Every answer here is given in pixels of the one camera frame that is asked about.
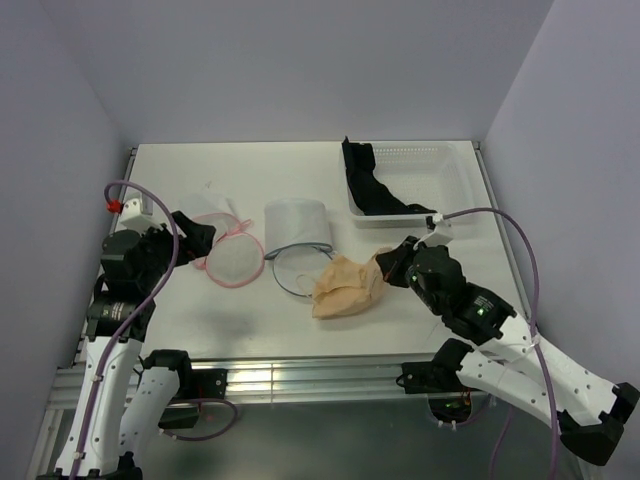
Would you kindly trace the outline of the beige bra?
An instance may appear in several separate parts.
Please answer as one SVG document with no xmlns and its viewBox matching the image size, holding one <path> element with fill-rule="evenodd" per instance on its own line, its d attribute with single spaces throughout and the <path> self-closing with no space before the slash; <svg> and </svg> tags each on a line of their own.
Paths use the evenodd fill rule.
<svg viewBox="0 0 640 480">
<path fill-rule="evenodd" d="M 353 316 L 378 304 L 388 285 L 377 257 L 390 252 L 390 247 L 380 248 L 364 264 L 339 254 L 319 277 L 299 274 L 296 284 L 312 302 L 311 316 L 318 320 Z"/>
</svg>

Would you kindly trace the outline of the black bra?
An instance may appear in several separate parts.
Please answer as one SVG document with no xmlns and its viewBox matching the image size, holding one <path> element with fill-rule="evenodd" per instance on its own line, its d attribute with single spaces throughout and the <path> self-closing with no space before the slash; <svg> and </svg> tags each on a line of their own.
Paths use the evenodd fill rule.
<svg viewBox="0 0 640 480">
<path fill-rule="evenodd" d="M 341 144 L 347 185 L 356 206 L 367 216 L 431 214 L 435 210 L 420 204 L 406 204 L 395 197 L 388 187 L 377 180 L 375 154 L 370 143 Z"/>
</svg>

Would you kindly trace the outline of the grey trimmed mesh laundry bag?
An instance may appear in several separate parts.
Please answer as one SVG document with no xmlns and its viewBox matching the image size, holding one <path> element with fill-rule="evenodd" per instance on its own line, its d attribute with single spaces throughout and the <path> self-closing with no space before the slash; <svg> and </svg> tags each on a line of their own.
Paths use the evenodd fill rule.
<svg viewBox="0 0 640 480">
<path fill-rule="evenodd" d="M 276 284 L 288 294 L 311 298 L 334 248 L 325 205 L 286 198 L 265 205 L 265 256 Z"/>
</svg>

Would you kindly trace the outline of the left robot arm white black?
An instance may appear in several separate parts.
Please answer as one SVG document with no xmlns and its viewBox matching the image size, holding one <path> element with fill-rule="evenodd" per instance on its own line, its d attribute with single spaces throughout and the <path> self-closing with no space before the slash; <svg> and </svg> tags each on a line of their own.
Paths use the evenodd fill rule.
<svg viewBox="0 0 640 480">
<path fill-rule="evenodd" d="M 172 399 L 195 386 L 187 352 L 155 350 L 131 376 L 173 269 L 207 256 L 216 230 L 175 211 L 168 224 L 127 228 L 102 242 L 102 274 L 87 310 L 86 365 L 71 429 L 50 479 L 140 479 L 149 442 Z"/>
</svg>

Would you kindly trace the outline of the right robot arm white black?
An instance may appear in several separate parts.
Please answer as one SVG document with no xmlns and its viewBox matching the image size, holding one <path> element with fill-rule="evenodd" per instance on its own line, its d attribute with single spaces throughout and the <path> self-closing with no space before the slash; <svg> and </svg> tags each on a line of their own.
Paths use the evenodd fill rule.
<svg viewBox="0 0 640 480">
<path fill-rule="evenodd" d="M 638 389 L 597 376 L 532 335 L 508 302 L 466 279 L 444 245 L 409 236 L 376 262 L 386 283 L 411 289 L 453 334 L 432 360 L 403 364 L 406 393 L 482 390 L 558 428 L 561 443 L 580 459 L 607 464 Z"/>
</svg>

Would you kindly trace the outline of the pink trimmed mesh laundry bag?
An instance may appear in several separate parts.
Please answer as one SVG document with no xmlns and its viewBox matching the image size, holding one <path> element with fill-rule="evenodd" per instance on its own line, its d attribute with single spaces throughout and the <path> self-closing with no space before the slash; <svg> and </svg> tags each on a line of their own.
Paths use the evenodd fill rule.
<svg viewBox="0 0 640 480">
<path fill-rule="evenodd" d="M 192 267 L 224 288 L 246 286 L 262 273 L 264 249 L 248 232 L 252 220 L 242 219 L 228 197 L 203 189 L 183 197 L 179 207 L 196 223 L 216 229 L 210 252 L 192 261 Z"/>
</svg>

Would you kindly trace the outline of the white perforated plastic basket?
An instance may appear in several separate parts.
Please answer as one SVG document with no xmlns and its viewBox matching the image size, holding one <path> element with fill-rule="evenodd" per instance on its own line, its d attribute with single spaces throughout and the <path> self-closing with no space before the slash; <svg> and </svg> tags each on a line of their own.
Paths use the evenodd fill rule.
<svg viewBox="0 0 640 480">
<path fill-rule="evenodd" d="M 347 212 L 360 229 L 424 228 L 427 216 L 475 205 L 463 151 L 452 142 L 356 142 L 341 144 Z M 367 212 L 364 186 L 386 187 L 397 201 Z"/>
</svg>

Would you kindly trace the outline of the aluminium frame rail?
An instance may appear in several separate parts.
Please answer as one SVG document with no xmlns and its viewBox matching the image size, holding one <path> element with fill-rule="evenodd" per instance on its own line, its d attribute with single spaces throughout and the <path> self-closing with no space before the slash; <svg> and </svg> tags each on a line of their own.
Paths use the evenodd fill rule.
<svg viewBox="0 0 640 480">
<path fill-rule="evenodd" d="M 390 400 L 403 395 L 395 379 L 405 362 L 430 361 L 433 354 L 322 357 L 307 359 L 193 360 L 196 369 L 228 370 L 226 400 L 236 404 L 274 404 Z M 115 347 L 108 355 L 85 349 L 74 366 L 59 369 L 45 404 L 47 410 L 73 410 L 84 392 L 120 386 L 128 405 L 136 393 L 148 396 L 158 381 L 143 380 L 134 350 Z"/>
</svg>

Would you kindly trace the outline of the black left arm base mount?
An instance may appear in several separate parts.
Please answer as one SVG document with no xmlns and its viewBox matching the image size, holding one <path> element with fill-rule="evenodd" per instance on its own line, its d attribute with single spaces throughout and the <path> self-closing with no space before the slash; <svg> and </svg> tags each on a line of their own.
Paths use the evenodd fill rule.
<svg viewBox="0 0 640 480">
<path fill-rule="evenodd" d="M 187 400 L 203 398 L 224 399 L 228 370 L 223 368 L 196 369 L 186 387 L 180 387 L 160 418 L 158 426 L 164 430 L 193 428 L 199 420 L 203 406 Z"/>
</svg>

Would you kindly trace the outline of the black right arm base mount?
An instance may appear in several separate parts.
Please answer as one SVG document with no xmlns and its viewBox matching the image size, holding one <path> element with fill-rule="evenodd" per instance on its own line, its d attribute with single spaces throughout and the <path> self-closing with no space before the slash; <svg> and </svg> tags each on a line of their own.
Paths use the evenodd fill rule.
<svg viewBox="0 0 640 480">
<path fill-rule="evenodd" d="M 449 425 L 470 422 L 490 406 L 487 397 L 474 405 L 472 390 L 435 361 L 402 363 L 395 383 L 406 395 L 427 395 L 428 412 L 436 422 Z"/>
</svg>

